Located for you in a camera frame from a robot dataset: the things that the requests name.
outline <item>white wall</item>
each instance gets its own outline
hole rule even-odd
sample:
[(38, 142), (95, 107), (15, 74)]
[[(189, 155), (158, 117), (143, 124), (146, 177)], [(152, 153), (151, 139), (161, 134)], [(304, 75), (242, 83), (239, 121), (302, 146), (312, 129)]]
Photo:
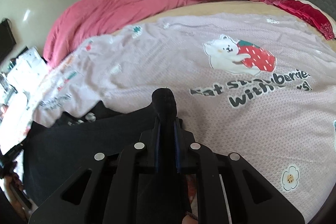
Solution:
[(16, 47), (8, 59), (0, 65), (7, 67), (8, 60), (16, 56), (25, 46), (36, 46), (42, 54), (46, 37), (55, 20), (70, 5), (78, 0), (0, 0), (0, 20), (12, 22)]

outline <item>black cloth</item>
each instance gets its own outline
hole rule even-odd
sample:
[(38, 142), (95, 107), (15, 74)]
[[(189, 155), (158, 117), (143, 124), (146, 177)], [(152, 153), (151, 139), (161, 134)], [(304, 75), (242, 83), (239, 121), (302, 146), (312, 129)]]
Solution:
[(120, 153), (154, 127), (155, 117), (150, 105), (73, 126), (66, 121), (51, 128), (33, 123), (24, 148), (23, 183), (28, 196), (40, 206), (85, 160), (99, 152)]
[[(101, 120), (105, 118), (111, 118), (117, 115), (122, 115), (120, 112), (116, 112), (112, 109), (109, 109), (104, 106), (102, 101), (99, 101), (88, 113), (93, 113), (96, 117), (96, 120)], [(61, 117), (55, 121), (52, 127), (55, 126), (66, 126), (69, 124), (77, 124), (78, 121), (87, 122), (86, 114), (82, 117), (74, 117), (68, 112), (63, 112)]]

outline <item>television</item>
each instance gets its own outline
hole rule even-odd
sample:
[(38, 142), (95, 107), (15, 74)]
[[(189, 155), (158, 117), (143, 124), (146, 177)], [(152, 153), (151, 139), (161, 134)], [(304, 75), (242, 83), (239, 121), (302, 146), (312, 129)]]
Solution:
[(8, 19), (0, 23), (0, 64), (6, 59), (7, 55), (16, 45)]

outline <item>bear cartoon print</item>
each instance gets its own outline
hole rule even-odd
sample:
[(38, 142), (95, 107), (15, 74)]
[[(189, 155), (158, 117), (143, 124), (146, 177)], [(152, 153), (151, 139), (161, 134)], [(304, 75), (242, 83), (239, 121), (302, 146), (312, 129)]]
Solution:
[(250, 42), (234, 40), (222, 34), (219, 39), (203, 45), (213, 69), (253, 76), (262, 70), (272, 72), (275, 69), (276, 58)]

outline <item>pink duvet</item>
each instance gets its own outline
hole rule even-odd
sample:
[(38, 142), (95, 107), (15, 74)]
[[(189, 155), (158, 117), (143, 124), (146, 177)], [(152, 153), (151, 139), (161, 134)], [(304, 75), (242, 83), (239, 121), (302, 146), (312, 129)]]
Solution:
[(113, 33), (163, 11), (204, 1), (209, 0), (81, 0), (56, 20), (43, 57), (54, 68), (86, 38)]

